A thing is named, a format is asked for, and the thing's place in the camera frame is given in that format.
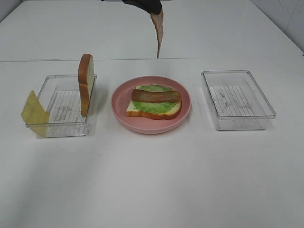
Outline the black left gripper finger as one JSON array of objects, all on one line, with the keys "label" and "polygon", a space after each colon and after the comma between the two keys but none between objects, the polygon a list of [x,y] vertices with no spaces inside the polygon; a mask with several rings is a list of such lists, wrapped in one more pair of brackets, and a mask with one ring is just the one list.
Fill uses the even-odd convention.
[{"label": "black left gripper finger", "polygon": [[162,10],[160,0],[123,0],[123,3],[136,6],[148,13],[153,14],[160,14]]}]

